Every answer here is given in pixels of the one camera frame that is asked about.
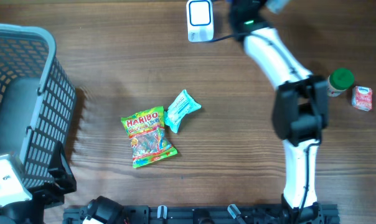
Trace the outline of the Haribo gummy candy bag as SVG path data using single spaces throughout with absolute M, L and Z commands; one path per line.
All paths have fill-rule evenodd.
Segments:
M 121 123 L 130 140 L 133 168 L 178 154 L 177 149 L 166 138 L 163 106 L 122 117 Z

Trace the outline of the teal white tissue packet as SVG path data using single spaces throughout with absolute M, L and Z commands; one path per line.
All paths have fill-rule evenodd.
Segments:
M 197 103 L 187 90 L 182 90 L 165 112 L 165 124 L 173 133 L 177 134 L 184 116 L 201 109 L 201 107 L 202 105 Z

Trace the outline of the green lid jar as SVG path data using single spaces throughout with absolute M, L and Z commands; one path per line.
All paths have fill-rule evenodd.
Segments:
M 327 94 L 335 97 L 345 92 L 354 84 L 354 75 L 349 69 L 338 68 L 327 79 Z

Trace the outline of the red white tissue packet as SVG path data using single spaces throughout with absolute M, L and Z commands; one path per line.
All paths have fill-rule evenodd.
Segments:
M 364 86 L 355 86 L 352 90 L 352 106 L 358 110 L 372 109 L 372 89 Z

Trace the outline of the white paper pouch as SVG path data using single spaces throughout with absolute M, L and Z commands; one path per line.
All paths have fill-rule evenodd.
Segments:
M 267 8 L 274 14 L 279 14 L 290 0 L 267 0 Z

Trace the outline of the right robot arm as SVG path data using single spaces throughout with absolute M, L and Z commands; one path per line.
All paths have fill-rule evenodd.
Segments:
M 315 193 L 316 155 L 328 123 L 327 81 L 302 66 L 260 11 L 270 1 L 232 1 L 228 21 L 234 38 L 258 64 L 276 95 L 271 121 L 281 139 L 286 166 L 279 223 L 309 223 L 322 217 Z

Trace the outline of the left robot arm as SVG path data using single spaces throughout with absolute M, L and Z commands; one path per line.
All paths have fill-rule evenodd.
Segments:
M 77 181 L 66 161 L 61 142 L 55 145 L 48 172 L 54 178 L 54 182 L 36 189 L 31 200 L 13 202 L 0 208 L 0 224 L 43 223 L 46 206 L 55 205 L 57 202 L 64 203 L 64 195 L 77 190 Z M 129 220 L 124 206 L 99 196 L 85 207 L 66 209 L 62 222 L 66 224 L 127 224 Z

